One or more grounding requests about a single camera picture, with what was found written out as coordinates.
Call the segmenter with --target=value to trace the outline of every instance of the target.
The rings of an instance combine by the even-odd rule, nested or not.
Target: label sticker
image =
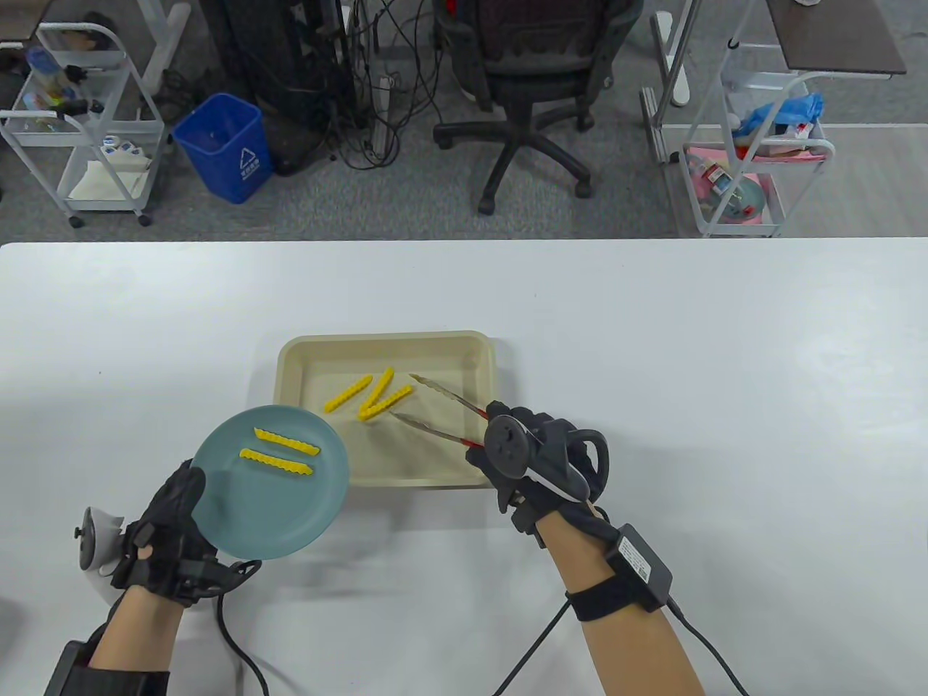
[[[258,167],[261,166],[261,162],[258,161],[258,156],[255,155],[248,148],[241,149],[241,159],[239,161],[238,167],[241,170],[241,180],[244,181],[249,176],[254,174]]]
[[[644,580],[646,583],[651,581],[651,564],[644,560],[644,556],[638,553],[638,550],[632,546],[628,538],[623,536],[619,542],[619,553],[622,558],[628,561],[628,565]]]

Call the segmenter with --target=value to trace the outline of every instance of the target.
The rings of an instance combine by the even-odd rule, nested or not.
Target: chair base
[[[558,107],[532,116],[530,102],[518,102],[504,105],[506,111],[505,121],[469,121],[462,123],[443,123],[432,129],[432,139],[441,149],[451,149],[454,139],[459,137],[473,138],[491,143],[502,143],[503,151],[496,160],[496,166],[490,173],[490,178],[483,187],[483,195],[477,211],[483,215],[492,215],[496,208],[496,190],[503,180],[503,176],[512,158],[519,148],[525,146],[544,155],[574,175],[577,180],[574,194],[577,198],[588,199],[593,195],[590,185],[590,173],[574,155],[551,140],[541,135],[539,131],[553,123],[575,118],[577,130],[583,133],[593,127],[593,117],[589,114],[589,106],[580,99],[575,104]]]

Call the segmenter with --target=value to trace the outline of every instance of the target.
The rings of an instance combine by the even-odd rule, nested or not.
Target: yellow crinkle-cut fry
[[[313,470],[310,467],[307,467],[305,464],[301,464],[298,461],[290,461],[288,459],[263,455],[261,452],[255,452],[253,449],[243,449],[238,453],[238,456],[243,459],[256,461],[259,464],[266,464],[269,467],[277,467],[278,469],[288,471],[289,473],[298,473],[301,476],[309,476],[313,473]]]
[[[264,440],[266,443],[274,443],[275,445],[288,447],[289,449],[295,449],[297,452],[303,452],[305,455],[309,455],[310,457],[315,457],[317,454],[319,454],[319,452],[322,451],[315,445],[302,443],[299,440],[293,440],[292,438],[278,435],[276,432],[263,431],[260,428],[254,429],[254,436],[259,440]]]
[[[360,416],[364,411],[367,411],[369,408],[372,408],[383,396],[383,393],[387,391],[387,387],[390,386],[390,382],[393,381],[393,368],[387,367],[387,371],[383,373],[383,377],[380,378],[380,381],[377,382],[377,386],[374,388],[374,393],[371,394],[367,401],[365,401],[360,410],[357,412],[357,415]]]
[[[403,387],[399,392],[393,394],[392,396],[384,399],[379,404],[372,406],[371,408],[365,408],[357,416],[361,420],[371,420],[372,418],[379,416],[384,411],[393,408],[403,399],[413,393],[412,387]]]
[[[336,408],[338,408],[339,406],[344,404],[346,401],[348,401],[348,399],[352,398],[358,393],[363,392],[372,381],[374,381],[374,376],[367,375],[362,380],[348,387],[347,390],[345,390],[343,393],[339,394],[338,396],[336,396],[334,399],[332,399],[326,404],[326,413],[331,413]]]

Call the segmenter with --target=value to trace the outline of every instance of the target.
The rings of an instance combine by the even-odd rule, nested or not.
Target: forearm
[[[171,665],[180,604],[140,586],[129,587],[107,626],[90,667],[124,672],[166,672]]]
[[[605,544],[582,534],[557,512],[536,529],[567,591],[581,592],[612,577]],[[687,654],[663,612],[638,605],[583,624],[586,644],[606,696],[704,696]]]

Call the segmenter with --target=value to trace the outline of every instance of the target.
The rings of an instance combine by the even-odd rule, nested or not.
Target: hand
[[[122,558],[111,584],[119,589],[141,585],[154,594],[177,599],[180,561],[214,559],[216,549],[197,528],[191,513],[203,495],[202,469],[181,464],[158,490],[138,521],[126,528]]]
[[[498,416],[512,416],[539,441],[545,441],[543,425],[554,420],[547,413],[533,413],[528,408],[518,406],[508,408],[501,402],[494,401],[486,408],[487,417],[492,420]],[[595,501],[602,494],[603,481],[586,452],[586,444],[573,442],[567,446],[567,458],[571,465],[586,479],[589,485],[589,500]],[[577,514],[585,516],[598,515],[595,508],[586,501],[572,503],[527,476],[514,480],[503,475],[490,462],[482,447],[472,447],[468,450],[466,459],[470,464],[480,469],[497,491],[499,511],[505,513],[508,508],[515,508],[512,522],[516,529],[525,534],[537,535],[535,523],[555,511],[561,511],[565,517],[576,517]]]

